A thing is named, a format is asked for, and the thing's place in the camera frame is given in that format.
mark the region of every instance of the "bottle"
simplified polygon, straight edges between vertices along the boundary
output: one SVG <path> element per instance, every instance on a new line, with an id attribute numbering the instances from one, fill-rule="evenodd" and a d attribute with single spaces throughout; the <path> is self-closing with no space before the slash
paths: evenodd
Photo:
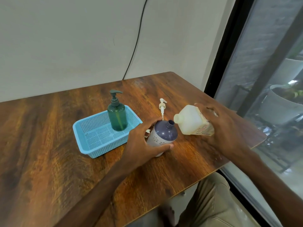
<path id="1" fill-rule="evenodd" d="M 111 121 L 112 128 L 116 131 L 123 131 L 127 127 L 127 119 L 125 106 L 123 103 L 119 102 L 119 99 L 116 98 L 116 93 L 123 93 L 117 90 L 110 90 L 112 94 L 111 104 L 108 106 L 108 116 Z"/>
<path id="2" fill-rule="evenodd" d="M 178 124 L 184 135 L 213 135 L 214 127 L 202 115 L 199 108 L 186 105 L 179 114 L 175 114 L 174 122 Z"/>
<path id="3" fill-rule="evenodd" d="M 175 123 L 172 120 L 161 120 L 156 122 L 146 143 L 150 146 L 161 146 L 163 144 L 172 143 L 178 137 L 178 131 L 174 125 Z"/>

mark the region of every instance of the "left hand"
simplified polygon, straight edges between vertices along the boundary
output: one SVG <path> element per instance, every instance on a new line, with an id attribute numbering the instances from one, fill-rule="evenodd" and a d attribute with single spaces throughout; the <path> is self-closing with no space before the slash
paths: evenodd
<path id="1" fill-rule="evenodd" d="M 149 119 L 129 132 L 128 141 L 120 159 L 129 173 L 174 146 L 172 143 L 161 146 L 150 146 L 146 143 L 145 131 L 159 120 L 162 120 L 162 117 Z"/>

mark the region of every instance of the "white pump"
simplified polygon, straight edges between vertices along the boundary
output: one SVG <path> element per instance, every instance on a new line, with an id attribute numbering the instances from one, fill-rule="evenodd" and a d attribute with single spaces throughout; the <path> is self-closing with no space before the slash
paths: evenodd
<path id="1" fill-rule="evenodd" d="M 164 120 L 164 109 L 165 109 L 165 103 L 167 103 L 163 98 L 160 99 L 159 109 L 161 110 L 162 120 Z"/>

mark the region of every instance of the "purple bottle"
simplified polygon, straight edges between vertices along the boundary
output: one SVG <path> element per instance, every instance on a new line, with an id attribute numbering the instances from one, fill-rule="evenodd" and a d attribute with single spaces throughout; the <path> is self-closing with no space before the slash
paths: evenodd
<path id="1" fill-rule="evenodd" d="M 150 146 L 161 146 L 175 141 L 178 137 L 178 132 L 174 125 L 175 123 L 172 120 L 161 120 L 156 122 L 147 140 L 147 144 Z"/>

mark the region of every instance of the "forearm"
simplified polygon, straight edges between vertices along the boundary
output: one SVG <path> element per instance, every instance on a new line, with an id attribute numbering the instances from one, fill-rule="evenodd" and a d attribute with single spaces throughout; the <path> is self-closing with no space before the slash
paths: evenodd
<path id="1" fill-rule="evenodd" d="M 125 170 L 123 163 L 116 162 L 106 176 L 55 227 L 94 226 L 109 205 L 114 191 L 127 174 L 128 171 Z"/>
<path id="2" fill-rule="evenodd" d="M 254 183 L 283 226 L 303 226 L 303 201 L 251 150 L 237 165 Z"/>

